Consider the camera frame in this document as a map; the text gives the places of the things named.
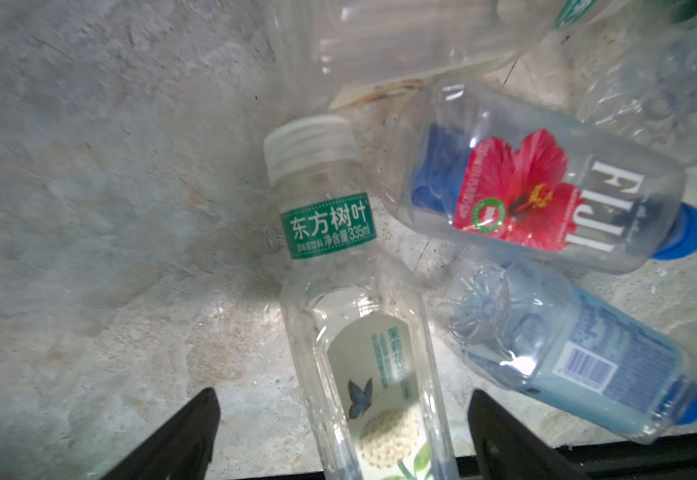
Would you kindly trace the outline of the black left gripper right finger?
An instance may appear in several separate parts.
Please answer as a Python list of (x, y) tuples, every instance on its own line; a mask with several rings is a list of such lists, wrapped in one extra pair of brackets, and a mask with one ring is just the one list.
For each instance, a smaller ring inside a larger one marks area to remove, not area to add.
[(484, 479), (588, 479), (484, 390), (473, 392), (468, 420)]

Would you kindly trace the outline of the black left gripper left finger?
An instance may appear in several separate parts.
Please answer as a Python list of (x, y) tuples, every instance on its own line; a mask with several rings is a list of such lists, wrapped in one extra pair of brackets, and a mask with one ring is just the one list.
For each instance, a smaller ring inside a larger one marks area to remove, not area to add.
[(218, 426), (218, 396), (214, 389), (206, 388), (112, 468), (104, 480), (205, 478)]

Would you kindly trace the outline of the light blue label bottle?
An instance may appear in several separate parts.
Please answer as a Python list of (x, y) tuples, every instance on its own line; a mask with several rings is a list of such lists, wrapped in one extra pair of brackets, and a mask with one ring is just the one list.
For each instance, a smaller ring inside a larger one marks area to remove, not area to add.
[(442, 340), (502, 388), (640, 444), (697, 421), (697, 358), (548, 266), (462, 262), (432, 304)]

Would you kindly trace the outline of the clear bottle green Chinese label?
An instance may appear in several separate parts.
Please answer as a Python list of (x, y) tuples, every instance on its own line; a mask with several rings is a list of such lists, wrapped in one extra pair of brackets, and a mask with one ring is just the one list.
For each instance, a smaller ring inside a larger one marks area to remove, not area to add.
[(280, 307), (328, 479), (455, 479), (456, 455), (420, 288), (378, 240), (346, 119), (264, 140), (292, 271)]

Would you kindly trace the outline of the clear squat bottle green band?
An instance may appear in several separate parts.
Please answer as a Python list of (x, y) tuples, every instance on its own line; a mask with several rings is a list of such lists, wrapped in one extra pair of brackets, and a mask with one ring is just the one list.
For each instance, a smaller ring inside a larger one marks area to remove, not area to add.
[(550, 32), (622, 1), (269, 1), (266, 38), (286, 98), (302, 112), (405, 95), (451, 73), (484, 74)]

